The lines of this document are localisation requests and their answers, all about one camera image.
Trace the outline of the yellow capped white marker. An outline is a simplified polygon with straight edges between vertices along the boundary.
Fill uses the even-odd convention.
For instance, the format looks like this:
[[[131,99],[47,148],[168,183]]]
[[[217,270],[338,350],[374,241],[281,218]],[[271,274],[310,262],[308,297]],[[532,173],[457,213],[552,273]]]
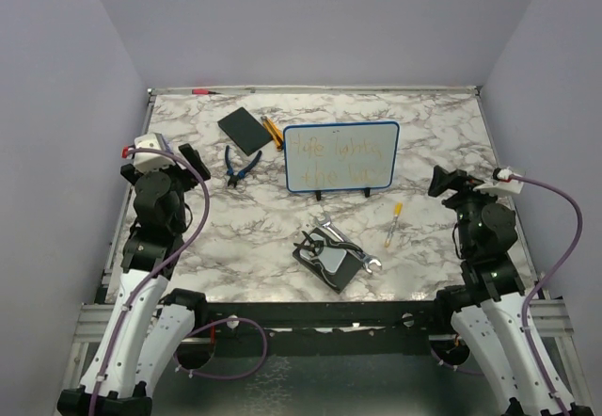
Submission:
[[[396,230],[396,227],[397,227],[397,224],[398,224],[398,220],[399,220],[399,217],[400,217],[401,212],[403,210],[403,207],[404,207],[404,205],[401,202],[398,202],[395,205],[393,217],[392,217],[391,223],[390,223],[390,225],[388,227],[387,236],[386,236],[386,239],[385,239],[385,242],[384,242],[384,247],[385,248],[388,248],[390,246],[390,243],[391,243],[392,237],[393,237],[393,235],[395,233],[395,230]]]

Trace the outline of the blue framed whiteboard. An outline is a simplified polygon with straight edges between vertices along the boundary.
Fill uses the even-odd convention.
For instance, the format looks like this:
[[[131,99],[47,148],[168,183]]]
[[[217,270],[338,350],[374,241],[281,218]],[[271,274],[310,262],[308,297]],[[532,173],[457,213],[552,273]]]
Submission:
[[[400,131],[396,121],[286,127],[283,151],[287,189],[315,193],[390,187]]]

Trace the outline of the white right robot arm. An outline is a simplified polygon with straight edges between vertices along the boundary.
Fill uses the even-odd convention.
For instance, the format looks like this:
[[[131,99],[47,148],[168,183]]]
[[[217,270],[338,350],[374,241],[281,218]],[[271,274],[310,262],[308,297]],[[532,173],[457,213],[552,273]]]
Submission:
[[[456,214],[452,241],[464,282],[437,292],[432,320],[466,344],[501,414],[590,415],[548,355],[531,313],[538,291],[526,289],[509,254],[516,213],[499,198],[519,194],[526,182],[509,168],[496,168],[489,182],[434,168],[428,194],[451,193],[442,204]]]

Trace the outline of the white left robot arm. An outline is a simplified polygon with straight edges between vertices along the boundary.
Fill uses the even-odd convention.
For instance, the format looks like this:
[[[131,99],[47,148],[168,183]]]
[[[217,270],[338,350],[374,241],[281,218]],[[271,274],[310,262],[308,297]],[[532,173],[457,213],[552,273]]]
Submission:
[[[180,255],[208,219],[185,238],[192,211],[185,193],[211,173],[198,151],[179,153],[158,141],[124,149],[122,176],[133,186],[135,222],[122,251],[119,291],[99,348],[79,385],[61,392],[62,415],[149,415],[154,389],[184,336],[207,326],[204,294],[166,291]]]

